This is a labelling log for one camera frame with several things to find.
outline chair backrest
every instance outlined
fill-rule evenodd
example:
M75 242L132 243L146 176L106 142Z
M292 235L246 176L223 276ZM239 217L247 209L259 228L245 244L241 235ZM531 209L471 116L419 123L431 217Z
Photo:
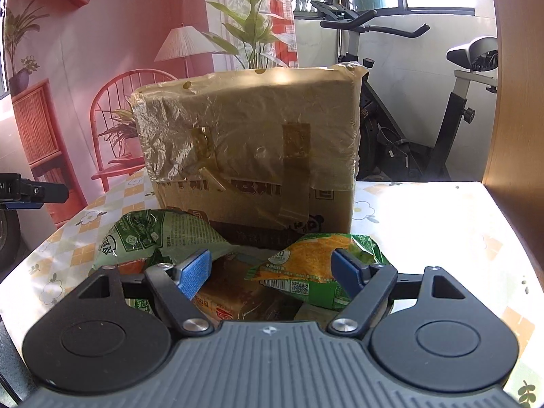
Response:
M118 108L129 109L127 98L138 87L175 79L175 76L162 70L135 69L122 73L104 84L92 101L90 113L92 142L99 170L104 169L104 164L107 165L111 159L124 154L123 141L113 145L113 140L108 140L107 136L98 136L115 124L112 119L115 114L112 111Z

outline brown food package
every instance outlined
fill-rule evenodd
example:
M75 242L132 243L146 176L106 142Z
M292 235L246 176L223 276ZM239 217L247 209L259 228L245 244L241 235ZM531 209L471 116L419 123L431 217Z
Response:
M245 280L250 265L217 259L211 275L192 302L214 321L292 320L300 302L281 292Z
M349 233L365 73L241 70L137 89L131 105L160 206L266 249Z

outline white lampshade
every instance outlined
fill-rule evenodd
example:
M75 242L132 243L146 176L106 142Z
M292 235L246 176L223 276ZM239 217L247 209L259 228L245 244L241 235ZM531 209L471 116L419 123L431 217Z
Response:
M222 50L192 26L172 29L164 40L155 61L183 56L217 53Z

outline black wheel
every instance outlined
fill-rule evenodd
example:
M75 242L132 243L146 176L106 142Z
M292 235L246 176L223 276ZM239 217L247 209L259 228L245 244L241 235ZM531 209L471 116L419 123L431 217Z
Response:
M0 209L0 277L13 266L20 241L17 211Z

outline tablecloth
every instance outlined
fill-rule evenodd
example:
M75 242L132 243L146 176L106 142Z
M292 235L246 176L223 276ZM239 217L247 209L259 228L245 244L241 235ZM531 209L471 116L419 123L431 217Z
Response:
M32 324L87 277L110 227L145 208L158 202L141 171L89 204L0 284L0 315L19 351ZM441 266L456 277L518 338L520 358L505 391L524 408L544 403L544 294L481 183L358 182L352 233L371 235L399 272Z

